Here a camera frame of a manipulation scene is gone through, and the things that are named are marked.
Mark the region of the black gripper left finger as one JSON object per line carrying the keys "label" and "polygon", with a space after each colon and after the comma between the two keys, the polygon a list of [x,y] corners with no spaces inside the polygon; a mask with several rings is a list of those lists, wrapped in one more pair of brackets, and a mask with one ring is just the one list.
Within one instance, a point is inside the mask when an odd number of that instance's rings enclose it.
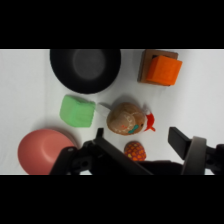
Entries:
{"label": "black gripper left finger", "polygon": [[151,172],[127,158],[103,137],[99,128],[93,140],[93,173],[98,175],[151,175]]}

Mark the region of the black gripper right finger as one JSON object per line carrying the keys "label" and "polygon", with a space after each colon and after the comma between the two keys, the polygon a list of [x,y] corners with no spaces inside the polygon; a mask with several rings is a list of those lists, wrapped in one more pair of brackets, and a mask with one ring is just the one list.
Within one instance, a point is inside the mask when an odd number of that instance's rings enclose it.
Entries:
{"label": "black gripper right finger", "polygon": [[191,140],[178,128],[170,127],[168,132],[168,143],[178,156],[184,160],[190,147]]}

